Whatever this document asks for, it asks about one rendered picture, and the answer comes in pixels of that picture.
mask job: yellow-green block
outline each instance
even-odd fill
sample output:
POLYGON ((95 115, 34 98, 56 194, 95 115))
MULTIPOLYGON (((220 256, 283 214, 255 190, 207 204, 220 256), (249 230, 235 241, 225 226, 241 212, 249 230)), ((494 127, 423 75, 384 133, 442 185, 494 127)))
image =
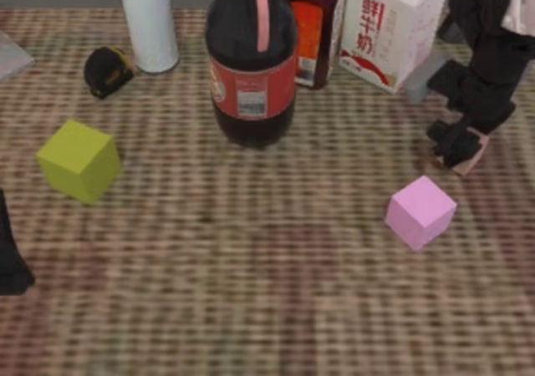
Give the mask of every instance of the yellow-green block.
POLYGON ((37 159, 52 188, 90 205, 121 171, 113 136, 72 119, 47 141, 37 159))

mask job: pink strap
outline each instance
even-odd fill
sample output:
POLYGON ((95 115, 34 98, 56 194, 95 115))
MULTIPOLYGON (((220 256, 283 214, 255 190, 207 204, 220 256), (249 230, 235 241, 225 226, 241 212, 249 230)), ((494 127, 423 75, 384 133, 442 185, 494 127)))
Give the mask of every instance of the pink strap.
POLYGON ((269 45, 269 4, 268 0, 257 0, 258 51, 265 52, 269 45))

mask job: bottle label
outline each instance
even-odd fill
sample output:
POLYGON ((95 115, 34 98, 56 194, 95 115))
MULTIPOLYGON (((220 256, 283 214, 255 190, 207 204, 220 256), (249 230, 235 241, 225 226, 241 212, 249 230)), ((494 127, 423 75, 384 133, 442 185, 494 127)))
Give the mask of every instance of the bottle label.
POLYGON ((320 7, 303 2, 293 2, 292 9, 298 25, 298 62, 295 82, 313 86, 324 13, 320 7))
POLYGON ((342 34, 342 25, 344 24, 344 10, 345 0, 338 0, 336 7, 334 8, 333 33, 329 50, 329 75, 327 78, 330 77, 333 72, 334 60, 336 59, 340 47, 340 36, 342 34))
POLYGON ((211 96, 219 110, 236 119, 269 119, 295 95, 295 53, 272 69, 236 71, 210 57, 211 96))

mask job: milk carton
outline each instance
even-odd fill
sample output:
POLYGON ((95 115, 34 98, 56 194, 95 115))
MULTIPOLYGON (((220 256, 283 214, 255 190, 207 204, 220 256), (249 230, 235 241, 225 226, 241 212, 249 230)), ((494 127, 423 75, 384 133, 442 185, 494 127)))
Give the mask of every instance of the milk carton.
POLYGON ((445 0, 347 0, 340 65, 394 94, 424 62, 445 0))

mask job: pink block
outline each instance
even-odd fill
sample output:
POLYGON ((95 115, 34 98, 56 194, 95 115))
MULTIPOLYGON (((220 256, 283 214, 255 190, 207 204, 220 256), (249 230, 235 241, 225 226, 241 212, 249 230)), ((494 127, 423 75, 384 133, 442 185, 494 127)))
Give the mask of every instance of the pink block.
POLYGON ((390 199, 385 222, 410 246, 419 251, 450 225, 457 204, 423 175, 390 199))

